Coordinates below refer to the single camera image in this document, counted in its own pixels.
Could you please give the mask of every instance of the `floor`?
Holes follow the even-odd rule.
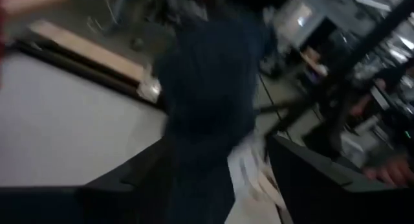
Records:
[[[134,17],[128,18],[116,32],[107,36],[94,32],[94,29],[91,29],[87,24],[88,19],[97,19],[102,25],[110,21],[110,15],[104,0],[70,0],[61,6],[57,6],[54,11],[36,12],[10,22],[6,28],[6,35],[24,34],[27,24],[36,19],[47,19],[145,66],[166,49],[173,40],[173,36],[160,25],[135,21],[134,19],[140,19],[139,16],[143,14],[142,5],[136,5],[136,3],[137,0],[132,0],[127,6],[128,12],[132,12],[131,16]],[[141,38],[144,42],[144,48],[140,52],[129,48],[130,40],[136,37]],[[257,81],[259,84],[255,99],[255,106],[257,107],[290,100],[300,95],[293,85],[294,82],[289,78],[273,81],[263,77],[263,83],[260,79],[257,79]],[[265,133],[278,120],[277,114],[258,117],[256,122],[257,132],[259,134]],[[289,134],[282,133],[282,135],[302,144],[301,136],[318,122],[318,117],[310,110],[289,129]]]

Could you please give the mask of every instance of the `white surface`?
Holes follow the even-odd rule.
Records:
[[[0,186],[83,185],[160,138],[151,107],[22,54],[2,70]]]

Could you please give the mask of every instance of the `workshop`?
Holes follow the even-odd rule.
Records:
[[[1,223],[414,222],[414,0],[0,10]]]

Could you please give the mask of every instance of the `hand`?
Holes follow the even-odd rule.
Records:
[[[364,113],[364,107],[355,105],[351,108],[349,114],[353,117],[359,117]]]
[[[381,168],[367,168],[365,175],[370,179],[379,179],[393,186],[408,186],[414,183],[414,173],[411,171],[407,157],[394,157]]]

